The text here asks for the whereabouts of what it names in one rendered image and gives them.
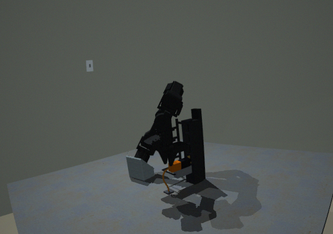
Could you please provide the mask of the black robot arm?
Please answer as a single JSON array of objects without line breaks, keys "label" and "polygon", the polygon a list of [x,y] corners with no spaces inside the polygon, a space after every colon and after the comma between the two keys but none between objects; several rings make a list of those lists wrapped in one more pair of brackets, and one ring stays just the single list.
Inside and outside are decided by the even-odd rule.
[{"label": "black robot arm", "polygon": [[150,156],[154,155],[155,150],[160,147],[166,147],[165,137],[162,133],[158,135],[155,129],[160,132],[166,132],[170,129],[172,126],[172,116],[179,116],[182,110],[183,92],[183,84],[176,81],[167,84],[157,107],[159,110],[155,114],[154,123],[151,129],[142,136],[139,142],[141,146],[139,144],[137,145],[138,151],[135,154],[135,158],[143,159],[147,163]]}]

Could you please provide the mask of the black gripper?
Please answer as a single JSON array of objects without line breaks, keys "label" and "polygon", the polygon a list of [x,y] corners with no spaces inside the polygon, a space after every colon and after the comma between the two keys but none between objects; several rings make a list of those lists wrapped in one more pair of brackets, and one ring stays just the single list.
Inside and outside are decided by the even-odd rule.
[{"label": "black gripper", "polygon": [[157,151],[159,152],[161,159],[163,160],[163,163],[167,164],[167,161],[169,161],[170,166],[173,165],[175,158],[179,152],[188,150],[187,143],[182,141],[174,142],[176,141],[176,139],[173,138],[172,131],[175,131],[175,129],[172,126],[166,132],[160,132],[155,129],[155,132],[158,132],[158,135],[160,135],[160,133],[163,134],[166,141],[166,147],[160,147],[159,149],[157,149]]}]

